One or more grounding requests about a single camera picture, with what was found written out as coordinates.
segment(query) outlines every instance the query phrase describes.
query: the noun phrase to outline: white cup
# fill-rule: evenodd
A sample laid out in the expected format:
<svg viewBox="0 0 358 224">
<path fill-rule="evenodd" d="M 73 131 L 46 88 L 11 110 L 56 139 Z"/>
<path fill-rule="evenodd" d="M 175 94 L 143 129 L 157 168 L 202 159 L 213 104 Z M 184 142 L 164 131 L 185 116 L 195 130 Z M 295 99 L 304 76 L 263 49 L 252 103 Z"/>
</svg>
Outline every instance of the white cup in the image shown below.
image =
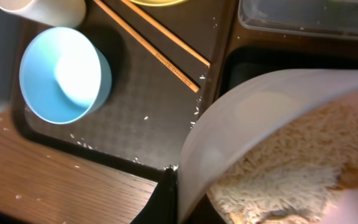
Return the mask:
<svg viewBox="0 0 358 224">
<path fill-rule="evenodd" d="M 78 26 L 85 8 L 84 0 L 0 0 L 3 11 L 51 26 Z"/>
</svg>

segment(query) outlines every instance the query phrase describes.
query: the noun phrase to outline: clear plastic container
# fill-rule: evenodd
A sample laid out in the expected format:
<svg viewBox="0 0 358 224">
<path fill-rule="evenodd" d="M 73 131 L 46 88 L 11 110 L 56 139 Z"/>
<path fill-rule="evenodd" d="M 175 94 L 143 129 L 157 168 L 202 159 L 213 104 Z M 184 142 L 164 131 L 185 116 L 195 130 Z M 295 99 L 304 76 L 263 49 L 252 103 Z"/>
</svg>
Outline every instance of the clear plastic container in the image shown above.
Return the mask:
<svg viewBox="0 0 358 224">
<path fill-rule="evenodd" d="M 358 0 L 240 0 L 248 29 L 358 40 Z"/>
</svg>

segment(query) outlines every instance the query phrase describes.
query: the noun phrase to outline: blue cup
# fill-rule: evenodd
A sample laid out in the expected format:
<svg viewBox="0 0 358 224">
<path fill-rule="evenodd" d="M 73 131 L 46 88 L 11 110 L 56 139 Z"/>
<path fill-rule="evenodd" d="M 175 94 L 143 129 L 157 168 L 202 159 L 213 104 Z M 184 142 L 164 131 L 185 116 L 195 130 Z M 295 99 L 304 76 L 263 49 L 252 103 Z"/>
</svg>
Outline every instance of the blue cup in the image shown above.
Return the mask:
<svg viewBox="0 0 358 224">
<path fill-rule="evenodd" d="M 53 124 L 72 123 L 98 109 L 112 82 L 103 54 L 82 33 L 66 27 L 48 29 L 29 44 L 19 80 L 29 108 Z"/>
</svg>

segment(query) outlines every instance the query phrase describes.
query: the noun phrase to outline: wooden table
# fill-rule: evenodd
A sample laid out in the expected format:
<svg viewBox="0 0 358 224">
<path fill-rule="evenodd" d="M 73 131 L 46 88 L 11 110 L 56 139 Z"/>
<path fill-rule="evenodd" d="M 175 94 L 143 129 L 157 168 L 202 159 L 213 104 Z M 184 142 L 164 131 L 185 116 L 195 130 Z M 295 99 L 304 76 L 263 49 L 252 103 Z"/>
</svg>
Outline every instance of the wooden table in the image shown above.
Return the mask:
<svg viewBox="0 0 358 224">
<path fill-rule="evenodd" d="M 130 223 L 155 182 L 23 139 L 0 113 L 0 212 L 31 223 Z"/>
</svg>

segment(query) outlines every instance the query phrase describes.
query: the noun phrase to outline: white rice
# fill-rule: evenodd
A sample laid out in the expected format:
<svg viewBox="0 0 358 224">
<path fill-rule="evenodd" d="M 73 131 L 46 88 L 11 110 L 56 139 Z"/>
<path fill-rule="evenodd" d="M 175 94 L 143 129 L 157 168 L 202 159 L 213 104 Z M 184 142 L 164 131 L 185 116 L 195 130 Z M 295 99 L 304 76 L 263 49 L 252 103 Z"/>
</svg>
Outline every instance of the white rice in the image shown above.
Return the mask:
<svg viewBox="0 0 358 224">
<path fill-rule="evenodd" d="M 349 164 L 358 168 L 358 117 L 334 101 L 254 147 L 207 194 L 227 223 L 262 223 L 283 210 L 314 222 L 328 203 L 338 203 L 341 192 L 330 188 Z"/>
</svg>

